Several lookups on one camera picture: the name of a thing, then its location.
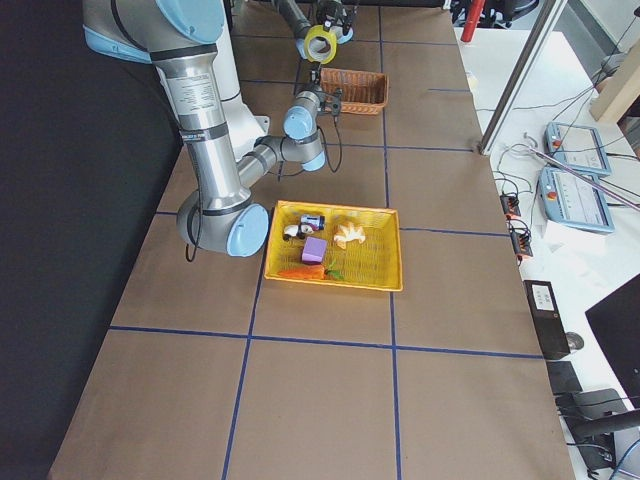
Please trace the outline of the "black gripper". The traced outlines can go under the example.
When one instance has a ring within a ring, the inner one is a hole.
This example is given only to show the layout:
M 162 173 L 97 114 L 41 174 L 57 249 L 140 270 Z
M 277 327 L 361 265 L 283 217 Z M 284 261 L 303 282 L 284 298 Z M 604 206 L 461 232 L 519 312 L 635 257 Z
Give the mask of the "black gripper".
M 321 74 L 321 69 L 312 69 L 309 72 L 309 82 L 307 84 L 307 89 L 316 95 L 322 95 L 324 93 L 324 90 L 321 86 Z
M 316 2 L 316 23 L 325 29 L 340 27 L 350 30 L 356 16 L 356 6 L 345 6 L 339 0 L 319 0 Z

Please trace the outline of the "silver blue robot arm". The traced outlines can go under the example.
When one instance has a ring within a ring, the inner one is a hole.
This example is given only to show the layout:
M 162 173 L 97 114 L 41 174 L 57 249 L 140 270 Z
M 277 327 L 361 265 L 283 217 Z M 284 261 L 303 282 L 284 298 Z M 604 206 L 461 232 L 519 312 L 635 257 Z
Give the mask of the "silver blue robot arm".
M 305 171 L 326 161 L 317 118 L 338 115 L 341 90 L 326 92 L 319 68 L 285 114 L 284 133 L 243 102 L 220 1 L 86 1 L 87 45 L 153 65 L 188 150 L 198 187 L 182 204 L 177 227 L 193 259 L 199 249 L 248 257 L 263 245 L 267 210 L 250 188 L 278 162 Z
M 296 39 L 305 37 L 311 26 L 319 25 L 325 32 L 337 30 L 338 37 L 348 35 L 352 31 L 357 15 L 359 3 L 346 6 L 342 1 L 319 0 L 311 1 L 315 13 L 315 23 L 312 24 L 293 0 L 272 0 L 271 5 L 285 20 Z

